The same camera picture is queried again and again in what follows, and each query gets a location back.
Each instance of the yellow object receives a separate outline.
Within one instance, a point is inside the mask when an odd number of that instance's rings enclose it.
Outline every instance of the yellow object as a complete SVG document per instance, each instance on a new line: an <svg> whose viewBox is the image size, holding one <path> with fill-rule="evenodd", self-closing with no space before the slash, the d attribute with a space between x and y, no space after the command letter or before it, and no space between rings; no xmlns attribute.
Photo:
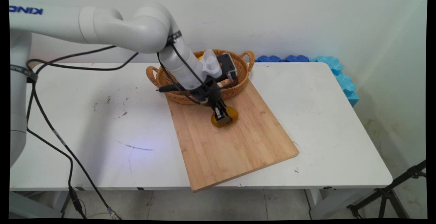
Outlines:
<svg viewBox="0 0 436 224"><path fill-rule="evenodd" d="M215 125L216 127L221 128L221 127L224 127L226 125L231 125L236 120L238 120L238 111L236 109L234 109L232 107L226 107L226 110L227 110L227 114L229 114L229 116L232 118L232 121L227 123L227 124L220 124L220 123L218 123L218 121L216 121L216 119L215 119L215 112L214 112L212 114L212 117L211 117L212 125Z"/></svg>

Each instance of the bamboo cutting board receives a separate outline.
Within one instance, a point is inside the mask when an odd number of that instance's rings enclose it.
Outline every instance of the bamboo cutting board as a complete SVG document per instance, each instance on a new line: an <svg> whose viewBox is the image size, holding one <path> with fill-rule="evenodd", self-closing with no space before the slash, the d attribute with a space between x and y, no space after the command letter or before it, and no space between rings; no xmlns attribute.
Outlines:
<svg viewBox="0 0 436 224"><path fill-rule="evenodd" d="M194 192L298 155L299 151L251 81L224 100L238 120L212 125L212 109L168 101L191 188Z"/></svg>

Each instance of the blue foam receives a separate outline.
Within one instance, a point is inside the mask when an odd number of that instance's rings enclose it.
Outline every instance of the blue foam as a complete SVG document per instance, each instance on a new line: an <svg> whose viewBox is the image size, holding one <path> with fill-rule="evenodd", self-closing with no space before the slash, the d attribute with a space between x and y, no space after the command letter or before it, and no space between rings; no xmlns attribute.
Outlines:
<svg viewBox="0 0 436 224"><path fill-rule="evenodd" d="M255 62L280 62L280 57L272 55L270 57L266 55L260 56Z"/></svg>
<svg viewBox="0 0 436 224"><path fill-rule="evenodd" d="M342 69L344 68L344 66L339 64L339 60L337 58L319 56L313 58L312 60L310 60L310 62L326 63L330 67L330 70L333 72L336 80L341 86L341 89L344 91L344 94L347 97L350 104L352 106L355 106L355 104L359 100L359 96L355 92L356 86L354 83L352 83L352 79L349 76L342 73Z"/></svg>
<svg viewBox="0 0 436 224"><path fill-rule="evenodd" d="M309 58L305 57L304 55L299 55L297 57L294 55L289 55L285 60L281 60L276 55L272 55L270 57L262 55L254 62L309 62Z"/></svg>
<svg viewBox="0 0 436 224"><path fill-rule="evenodd" d="M309 62L309 58L305 57L304 55L299 55L297 57L295 55L289 55L282 62Z"/></svg>
<svg viewBox="0 0 436 224"><path fill-rule="evenodd" d="M313 60L311 60L311 62L324 62L324 63L326 63L330 67L330 69L334 75L341 74L342 69L344 68L344 66L339 64L339 60L337 58L334 58L334 57L319 56L319 57L316 57Z"/></svg>
<svg viewBox="0 0 436 224"><path fill-rule="evenodd" d="M353 107L359 101L359 96L353 92L351 95L347 96L347 99Z"/></svg>

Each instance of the gray floor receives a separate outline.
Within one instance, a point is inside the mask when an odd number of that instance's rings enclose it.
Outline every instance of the gray floor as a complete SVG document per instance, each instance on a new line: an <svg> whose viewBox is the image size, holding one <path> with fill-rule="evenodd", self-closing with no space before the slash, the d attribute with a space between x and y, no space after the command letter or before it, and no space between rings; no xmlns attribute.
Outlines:
<svg viewBox="0 0 436 224"><path fill-rule="evenodd" d="M333 190L323 191L323 197ZM110 219L94 191L78 191L90 219ZM187 190L102 191L106 202L123 219L130 220L309 220L304 190ZM380 200L362 210L363 218L377 218ZM72 204L64 218L81 218ZM343 209L329 219L352 219ZM388 202L385 218L397 218Z"/></svg>

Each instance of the wicker basket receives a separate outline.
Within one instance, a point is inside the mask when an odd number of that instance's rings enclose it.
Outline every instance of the wicker basket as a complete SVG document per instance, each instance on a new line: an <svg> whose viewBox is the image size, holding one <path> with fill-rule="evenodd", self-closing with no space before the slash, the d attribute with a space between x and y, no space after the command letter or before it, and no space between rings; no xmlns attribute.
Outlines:
<svg viewBox="0 0 436 224"><path fill-rule="evenodd" d="M213 50L213 52L215 53L215 55L229 53L233 59L233 63L235 64L236 69L238 70L237 84L233 85L232 87L222 89L221 90L222 98L225 99L225 98L229 98L229 97L232 97L232 96L238 94L238 92L240 92L243 89L244 84L248 80L249 71L251 71L251 69L253 68L254 59L255 59L254 53L252 51L246 51L246 52L242 53L241 55L237 55L237 54L230 52L230 51L227 51L227 50ZM200 56L203 55L203 53L204 53L204 51L197 51L197 52L194 52L193 54L195 55L196 58L199 58ZM248 57L250 59L250 65L247 65L246 61L243 58L244 55L248 55ZM157 73L156 78L154 78L153 71L155 71ZM171 80L165 75L164 71L162 70L162 67L159 67L159 69L157 69L155 67L147 67L146 74L147 74L148 79L158 88L161 86L166 86L166 85L172 84ZM173 75L171 75L171 78L174 81L176 81L176 78ZM184 95L182 95L181 92L165 92L165 95L167 96L167 98L169 100L172 100L172 101L180 103L180 104L186 104L186 105L194 104L192 101L187 99Z"/></svg>

